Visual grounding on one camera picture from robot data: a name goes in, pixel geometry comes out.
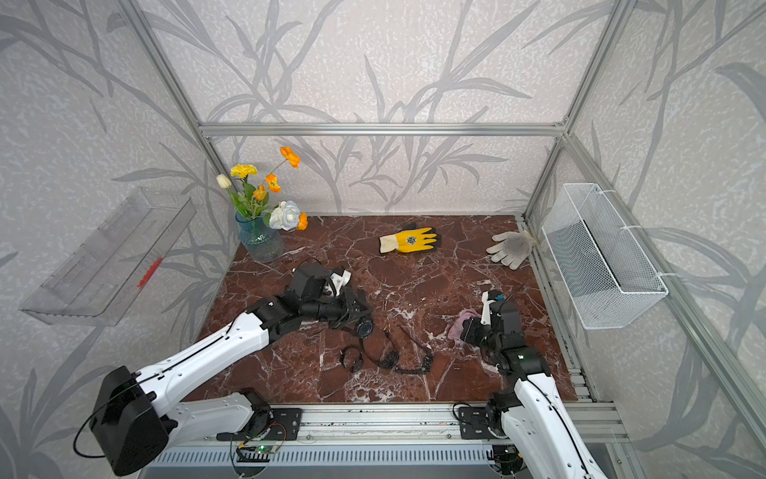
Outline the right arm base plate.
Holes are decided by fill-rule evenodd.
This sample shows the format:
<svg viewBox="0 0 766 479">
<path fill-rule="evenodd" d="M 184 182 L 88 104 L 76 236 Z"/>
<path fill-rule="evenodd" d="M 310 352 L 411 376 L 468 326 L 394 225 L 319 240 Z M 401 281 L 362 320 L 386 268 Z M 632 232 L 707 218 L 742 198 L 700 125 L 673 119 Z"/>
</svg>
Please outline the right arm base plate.
<svg viewBox="0 0 766 479">
<path fill-rule="evenodd" d="M 452 405 L 452 415 L 460 428 L 464 440 L 507 439 L 508 436 L 490 425 L 490 418 L 484 406 L 473 406 L 466 402 Z"/>
</svg>

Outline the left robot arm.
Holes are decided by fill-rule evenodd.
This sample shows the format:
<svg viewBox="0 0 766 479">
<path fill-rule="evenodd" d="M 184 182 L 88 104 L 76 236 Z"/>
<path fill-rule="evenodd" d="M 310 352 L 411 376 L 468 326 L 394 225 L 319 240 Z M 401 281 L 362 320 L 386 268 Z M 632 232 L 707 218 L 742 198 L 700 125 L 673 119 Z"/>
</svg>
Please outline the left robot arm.
<svg viewBox="0 0 766 479">
<path fill-rule="evenodd" d="M 176 444 L 219 433 L 247 437 L 263 430 L 269 407 L 252 389 L 220 399 L 186 398 L 230 365 L 315 321 L 329 329 L 352 323 L 361 337 L 372 333 L 366 293 L 351 283 L 347 269 L 307 263 L 293 271 L 282 293 L 259 299 L 179 353 L 136 372 L 124 366 L 110 371 L 85 425 L 113 473 L 131 475 Z"/>
</svg>

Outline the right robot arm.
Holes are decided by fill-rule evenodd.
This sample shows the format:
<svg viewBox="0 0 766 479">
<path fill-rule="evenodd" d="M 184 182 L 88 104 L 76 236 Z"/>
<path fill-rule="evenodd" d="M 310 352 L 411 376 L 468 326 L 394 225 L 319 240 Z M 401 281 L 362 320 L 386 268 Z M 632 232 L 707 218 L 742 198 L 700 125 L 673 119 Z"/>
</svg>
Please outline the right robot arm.
<svg viewBox="0 0 766 479">
<path fill-rule="evenodd" d="M 482 311 L 461 340 L 506 377 L 487 403 L 489 429 L 510 439 L 534 478 L 604 478 L 561 399 L 542 353 L 526 343 L 518 307 L 500 291 L 482 294 Z"/>
</svg>

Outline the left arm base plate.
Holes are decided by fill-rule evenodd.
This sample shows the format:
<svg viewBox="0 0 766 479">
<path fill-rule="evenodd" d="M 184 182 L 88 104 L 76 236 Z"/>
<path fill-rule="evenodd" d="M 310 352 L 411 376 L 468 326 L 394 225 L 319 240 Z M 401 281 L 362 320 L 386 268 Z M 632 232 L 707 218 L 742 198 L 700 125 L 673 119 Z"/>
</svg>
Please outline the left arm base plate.
<svg viewBox="0 0 766 479">
<path fill-rule="evenodd" d="M 255 416 L 236 433 L 219 433 L 217 441 L 295 441 L 298 436 L 303 410 L 301 408 L 277 407 L 266 413 L 257 411 Z"/>
</svg>

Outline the pink fluffy cloth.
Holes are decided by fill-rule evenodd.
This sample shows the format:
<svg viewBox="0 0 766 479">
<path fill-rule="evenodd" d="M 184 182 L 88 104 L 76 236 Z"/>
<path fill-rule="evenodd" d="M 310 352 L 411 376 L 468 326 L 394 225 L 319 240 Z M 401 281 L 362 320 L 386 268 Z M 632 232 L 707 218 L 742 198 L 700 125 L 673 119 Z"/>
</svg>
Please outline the pink fluffy cloth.
<svg viewBox="0 0 766 479">
<path fill-rule="evenodd" d="M 456 321 L 448 329 L 447 338 L 454 341 L 461 341 L 461 337 L 468 323 L 474 317 L 481 317 L 474 309 L 463 309 L 460 311 Z"/>
</svg>

